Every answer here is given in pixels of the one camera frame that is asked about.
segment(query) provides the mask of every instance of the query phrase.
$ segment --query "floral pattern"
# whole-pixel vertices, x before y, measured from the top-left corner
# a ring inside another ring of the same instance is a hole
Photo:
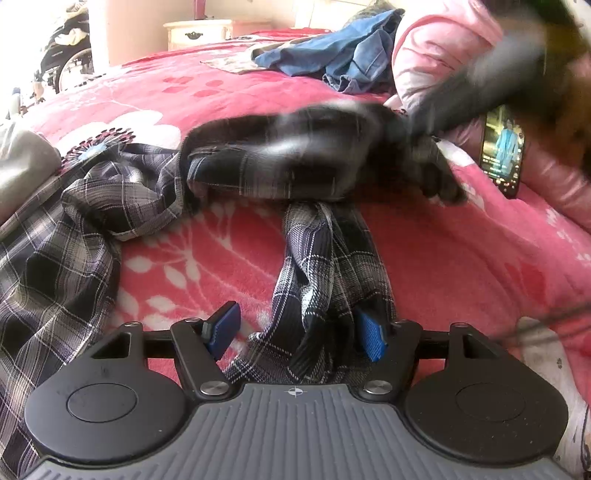
[[[296,36],[289,30],[268,37]],[[111,128],[129,128],[134,141],[174,148],[181,134],[209,120],[289,111],[339,97],[311,78],[235,75],[202,63],[229,53],[221,48],[237,53],[256,41],[230,40],[132,62],[57,95],[24,119],[62,154]],[[548,213],[548,204],[524,184],[519,199],[506,200],[464,152],[445,141],[440,148],[468,193],[466,205],[443,207],[437,200],[399,196],[360,205],[401,317],[426,329],[467,321],[490,334],[514,327],[523,315],[539,317],[591,297],[589,234],[558,212]],[[280,215],[244,200],[214,202],[159,235],[125,242],[112,326],[137,319],[146,328],[167,328],[237,300],[243,331],[227,362],[266,324],[284,248]],[[567,349],[587,400],[590,339],[582,336]],[[151,367],[174,377],[170,363],[154,361]]]
[[[159,124],[162,116],[153,110],[137,110],[120,115],[109,123],[90,122],[60,138],[56,148],[67,160],[92,146],[112,141],[133,140],[135,143],[177,148],[181,132],[172,125]]]

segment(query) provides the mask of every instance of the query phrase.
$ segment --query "metal screw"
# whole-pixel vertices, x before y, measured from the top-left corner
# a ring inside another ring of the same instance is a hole
[[[217,397],[227,393],[227,391],[230,390],[230,385],[228,385],[226,382],[222,382],[221,380],[213,380],[211,382],[202,383],[200,390],[204,395]]]
[[[385,380],[370,380],[363,389],[372,395],[385,395],[392,391],[392,385]]]

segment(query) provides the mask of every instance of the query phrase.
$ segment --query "wooden nightstand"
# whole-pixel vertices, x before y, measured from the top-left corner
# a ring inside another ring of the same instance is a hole
[[[168,29],[168,50],[194,47],[247,35],[257,30],[269,30],[266,20],[194,20],[164,24]]]

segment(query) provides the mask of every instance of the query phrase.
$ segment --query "person on screen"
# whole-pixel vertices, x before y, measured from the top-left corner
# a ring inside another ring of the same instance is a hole
[[[513,160],[517,156],[518,137],[513,131],[513,120],[505,121],[505,128],[501,131],[496,141],[496,160],[503,171],[511,171]]]

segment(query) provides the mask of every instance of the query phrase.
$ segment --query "circular pad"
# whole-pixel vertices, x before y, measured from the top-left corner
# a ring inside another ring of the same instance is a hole
[[[568,419],[560,393],[516,359],[464,361],[410,389],[404,410],[418,437],[481,465],[552,455]]]
[[[96,383],[70,395],[68,410],[77,419],[105,423],[126,416],[137,402],[135,392],[124,385]]]
[[[72,362],[25,406],[37,449],[82,465],[129,461],[156,450],[186,417],[187,400],[175,382],[127,359]]]
[[[456,403],[466,415],[482,421],[512,420],[525,408],[525,401],[518,392],[492,383],[462,388],[456,395]]]

